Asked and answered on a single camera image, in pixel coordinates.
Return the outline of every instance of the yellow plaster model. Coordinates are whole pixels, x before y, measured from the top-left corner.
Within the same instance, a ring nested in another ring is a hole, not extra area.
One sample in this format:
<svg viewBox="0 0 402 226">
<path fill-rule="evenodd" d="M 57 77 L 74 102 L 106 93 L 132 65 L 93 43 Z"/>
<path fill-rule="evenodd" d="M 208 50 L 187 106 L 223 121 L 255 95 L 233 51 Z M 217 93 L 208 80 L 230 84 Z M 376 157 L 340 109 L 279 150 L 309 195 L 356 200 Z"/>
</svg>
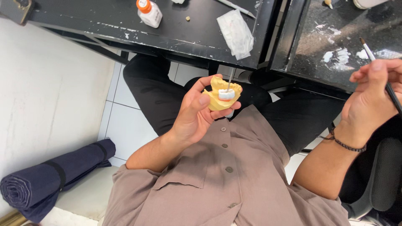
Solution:
<svg viewBox="0 0 402 226">
<path fill-rule="evenodd" d="M 239 99 L 242 92 L 242 87 L 235 83 L 230 83 L 229 92 L 227 92 L 228 83 L 216 76 L 211 79 L 211 87 L 212 92 L 208 92 L 205 89 L 203 92 L 208 94 L 211 99 L 208 105 L 211 111 L 221 111 L 230 108 Z"/>
</svg>

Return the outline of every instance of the black bracelet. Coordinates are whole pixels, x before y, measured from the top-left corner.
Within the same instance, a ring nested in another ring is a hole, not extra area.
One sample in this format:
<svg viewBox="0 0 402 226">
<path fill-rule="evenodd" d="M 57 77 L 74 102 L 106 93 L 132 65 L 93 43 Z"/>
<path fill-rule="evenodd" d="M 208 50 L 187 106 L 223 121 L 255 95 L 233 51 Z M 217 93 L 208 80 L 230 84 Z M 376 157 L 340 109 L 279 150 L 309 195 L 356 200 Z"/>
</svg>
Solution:
<svg viewBox="0 0 402 226">
<path fill-rule="evenodd" d="M 332 137 L 330 137 L 330 138 L 326 138 L 326 137 L 323 137 L 323 136 L 320 136 L 320 135 L 317 135 L 317 137 L 323 138 L 323 139 L 325 139 L 325 140 L 335 140 L 335 142 L 338 143 L 338 144 L 340 144 L 342 147 L 344 147 L 344 148 L 346 148 L 346 149 L 348 149 L 348 150 L 354 151 L 354 152 L 362 153 L 362 152 L 364 152 L 364 151 L 367 150 L 367 144 L 365 144 L 364 147 L 362 147 L 362 148 L 351 148 L 351 147 L 347 146 L 346 144 L 340 142 L 339 140 L 337 140 L 337 139 L 335 138 L 334 129 L 335 129 L 335 128 L 332 128 L 332 130 L 331 130 L 331 135 L 332 135 Z"/>
</svg>

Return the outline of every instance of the brush bristles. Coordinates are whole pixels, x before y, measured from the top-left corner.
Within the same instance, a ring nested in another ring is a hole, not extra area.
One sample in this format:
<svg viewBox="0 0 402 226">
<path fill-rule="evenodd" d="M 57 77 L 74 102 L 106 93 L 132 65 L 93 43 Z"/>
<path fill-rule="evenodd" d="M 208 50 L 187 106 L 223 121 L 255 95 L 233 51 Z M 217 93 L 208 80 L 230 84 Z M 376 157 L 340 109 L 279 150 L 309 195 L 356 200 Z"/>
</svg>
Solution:
<svg viewBox="0 0 402 226">
<path fill-rule="evenodd" d="M 366 44 L 366 42 L 364 41 L 364 39 L 362 38 L 362 37 L 360 37 L 360 41 L 361 41 L 361 44 Z"/>
</svg>

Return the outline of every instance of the orange bottle cap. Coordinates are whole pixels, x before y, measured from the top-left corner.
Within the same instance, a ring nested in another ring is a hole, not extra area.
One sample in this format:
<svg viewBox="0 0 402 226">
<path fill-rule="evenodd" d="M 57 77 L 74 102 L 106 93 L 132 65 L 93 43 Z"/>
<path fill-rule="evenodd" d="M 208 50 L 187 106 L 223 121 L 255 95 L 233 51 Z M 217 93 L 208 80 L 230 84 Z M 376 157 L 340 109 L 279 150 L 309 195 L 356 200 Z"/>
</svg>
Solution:
<svg viewBox="0 0 402 226">
<path fill-rule="evenodd" d="M 137 7 L 142 13 L 149 13 L 152 9 L 150 0 L 137 0 Z"/>
</svg>

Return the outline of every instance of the wrist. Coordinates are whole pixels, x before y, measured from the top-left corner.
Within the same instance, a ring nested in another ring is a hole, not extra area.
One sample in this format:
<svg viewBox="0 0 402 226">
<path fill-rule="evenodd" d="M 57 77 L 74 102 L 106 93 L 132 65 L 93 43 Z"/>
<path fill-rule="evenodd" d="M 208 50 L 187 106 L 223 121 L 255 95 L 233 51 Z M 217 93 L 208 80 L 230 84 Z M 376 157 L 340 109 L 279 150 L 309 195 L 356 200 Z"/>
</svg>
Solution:
<svg viewBox="0 0 402 226">
<path fill-rule="evenodd" d="M 186 149 L 189 144 L 186 141 L 183 141 L 179 138 L 178 135 L 174 133 L 173 130 L 169 130 L 167 133 L 163 134 L 161 137 L 161 144 L 165 147 L 171 147 L 168 149 L 173 149 L 177 152 L 182 152 L 184 149 Z"/>
<path fill-rule="evenodd" d="M 335 138 L 352 148 L 362 148 L 371 135 L 372 132 L 356 128 L 347 121 L 341 121 L 334 129 Z"/>
</svg>

